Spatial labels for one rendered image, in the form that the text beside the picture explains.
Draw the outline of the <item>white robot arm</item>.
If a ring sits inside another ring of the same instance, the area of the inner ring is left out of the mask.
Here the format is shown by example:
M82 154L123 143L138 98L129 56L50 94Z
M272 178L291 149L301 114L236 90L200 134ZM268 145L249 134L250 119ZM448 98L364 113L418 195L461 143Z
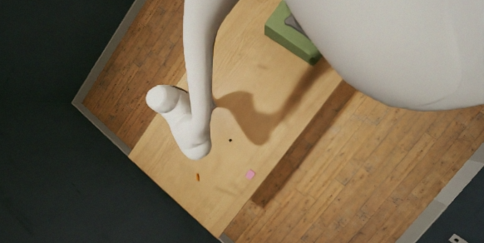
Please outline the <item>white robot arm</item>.
M191 160L210 153L215 38L239 0L185 0L189 91L157 85L147 105ZM312 41L349 85L418 112L484 105L484 0L284 0L284 24Z

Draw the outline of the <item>pink flat block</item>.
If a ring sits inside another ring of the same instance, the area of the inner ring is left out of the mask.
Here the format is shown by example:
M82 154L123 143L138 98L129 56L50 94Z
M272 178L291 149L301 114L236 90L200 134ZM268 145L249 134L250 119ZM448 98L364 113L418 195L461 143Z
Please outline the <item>pink flat block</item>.
M255 172L250 169L245 176L251 179L254 176L254 174Z

